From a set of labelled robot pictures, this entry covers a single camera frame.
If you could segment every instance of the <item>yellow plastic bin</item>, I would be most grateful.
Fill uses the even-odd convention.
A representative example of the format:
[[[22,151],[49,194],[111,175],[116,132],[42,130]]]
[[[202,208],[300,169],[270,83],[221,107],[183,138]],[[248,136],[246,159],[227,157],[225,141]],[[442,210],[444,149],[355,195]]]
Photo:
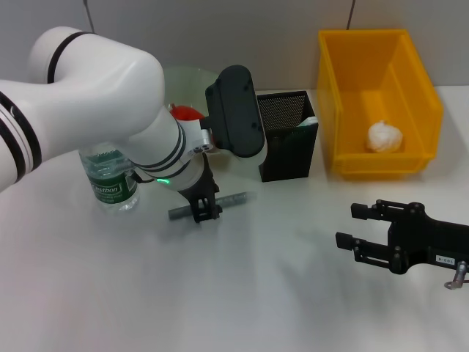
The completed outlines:
[[[443,106],[405,30],[320,31],[322,147],[329,167],[355,179],[425,168],[437,153]],[[381,120],[404,135],[395,153],[366,148]]]

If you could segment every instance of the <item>mesh pencil holder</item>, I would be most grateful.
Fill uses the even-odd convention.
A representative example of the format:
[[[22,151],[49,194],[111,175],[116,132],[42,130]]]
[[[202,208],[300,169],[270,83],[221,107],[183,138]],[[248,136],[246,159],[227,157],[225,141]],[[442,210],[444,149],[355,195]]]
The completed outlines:
[[[258,95],[257,101],[267,140],[262,182],[308,177],[318,124],[298,127],[314,116],[306,91]]]

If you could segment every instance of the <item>green label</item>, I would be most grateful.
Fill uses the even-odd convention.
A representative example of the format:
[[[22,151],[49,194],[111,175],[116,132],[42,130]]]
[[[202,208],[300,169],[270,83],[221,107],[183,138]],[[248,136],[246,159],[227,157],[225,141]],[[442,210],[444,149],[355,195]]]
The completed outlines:
[[[103,203],[116,204],[129,199],[137,189],[137,182],[126,173],[100,180],[88,176],[96,198]]]

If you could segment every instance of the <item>table surface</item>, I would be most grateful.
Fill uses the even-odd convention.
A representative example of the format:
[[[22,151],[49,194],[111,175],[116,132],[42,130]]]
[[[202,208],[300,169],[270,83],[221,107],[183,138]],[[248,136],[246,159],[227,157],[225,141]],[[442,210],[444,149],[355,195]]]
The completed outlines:
[[[453,271],[393,275],[355,263],[334,237],[385,243],[388,223],[350,216],[376,199],[469,223],[469,87],[437,90],[445,117],[425,172],[344,182],[325,172],[318,141],[309,178],[261,183],[215,156],[220,195],[257,200],[202,224],[169,222],[185,200],[157,184],[141,186],[134,213],[107,216],[77,152],[47,162],[0,196],[0,350],[467,350],[469,287],[445,289]]]

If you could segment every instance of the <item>water bottle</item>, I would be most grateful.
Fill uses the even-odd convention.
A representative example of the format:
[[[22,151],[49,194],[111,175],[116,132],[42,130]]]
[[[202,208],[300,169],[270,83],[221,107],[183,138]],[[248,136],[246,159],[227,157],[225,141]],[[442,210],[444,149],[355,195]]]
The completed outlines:
[[[109,143],[78,151],[97,202],[108,213],[124,213],[139,202],[132,163]]]

